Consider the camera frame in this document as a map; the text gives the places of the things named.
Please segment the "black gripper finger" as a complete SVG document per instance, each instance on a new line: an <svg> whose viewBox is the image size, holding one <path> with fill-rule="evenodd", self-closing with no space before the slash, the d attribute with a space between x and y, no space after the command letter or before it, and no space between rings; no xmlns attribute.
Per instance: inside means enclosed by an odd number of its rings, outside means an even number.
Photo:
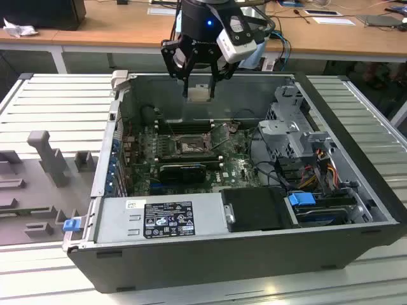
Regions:
<svg viewBox="0 0 407 305"><path fill-rule="evenodd" d="M238 69L238 63L226 63L224 67L219 70L217 62L210 64L211 77L209 84L209 97L214 98L216 84L224 79L230 79L235 71Z"/></svg>
<svg viewBox="0 0 407 305"><path fill-rule="evenodd" d="M188 96L189 76L193 70L193 47L191 39L164 39L161 42L161 54L170 77L184 82L183 97ZM184 55L184 61L179 67L176 58L177 51Z"/></svg>

